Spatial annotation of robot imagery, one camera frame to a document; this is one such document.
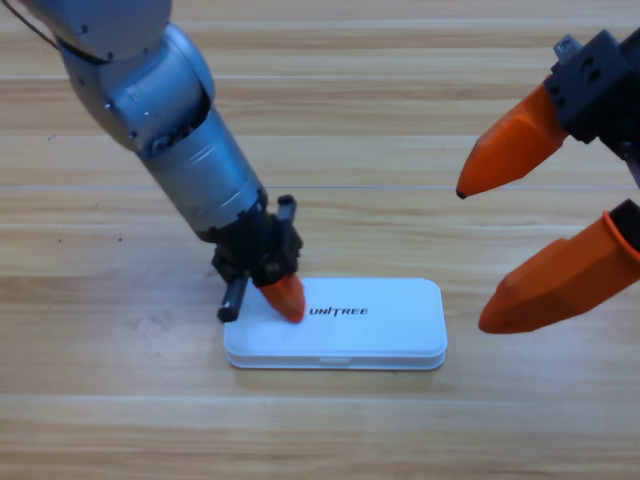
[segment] silver robotic arm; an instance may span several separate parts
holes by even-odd
[[[218,312],[238,316],[252,278],[290,321],[304,312],[295,276],[302,240],[295,200],[277,215],[213,106],[202,54],[169,21],[170,0],[24,0],[56,38],[79,100],[135,152],[195,234],[216,244],[213,265],[228,289]]]

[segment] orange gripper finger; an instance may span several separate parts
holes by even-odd
[[[607,212],[508,274],[482,312],[479,328],[530,332],[585,313],[638,280],[640,253]]]
[[[260,287],[267,302],[292,323],[304,317],[304,286],[296,274],[282,277],[276,283]]]
[[[541,84],[478,139],[458,179],[458,196],[466,198],[524,177],[553,155],[567,136]]]

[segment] wooden surface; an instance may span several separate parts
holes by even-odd
[[[450,336],[433,373],[249,372],[220,280],[54,52],[0,19],[0,478],[638,479],[640,290],[482,334],[502,276],[623,199],[568,141],[508,188],[453,185],[551,46],[640,25],[635,0],[178,0],[272,198],[299,199],[308,276],[420,276]]]

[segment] black mount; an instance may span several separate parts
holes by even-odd
[[[227,283],[218,310],[223,323],[238,319],[250,278],[260,288],[298,271],[303,242],[293,226],[296,200],[291,195],[278,198],[276,214],[267,213],[267,203],[262,195],[237,221],[207,232],[217,245],[211,263]]]
[[[622,43],[606,30],[585,46],[567,36],[555,50],[544,85],[560,124],[586,144],[600,138],[640,186],[640,29]]]

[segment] printed logo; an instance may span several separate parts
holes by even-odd
[[[369,315],[368,308],[310,308],[309,315]]]

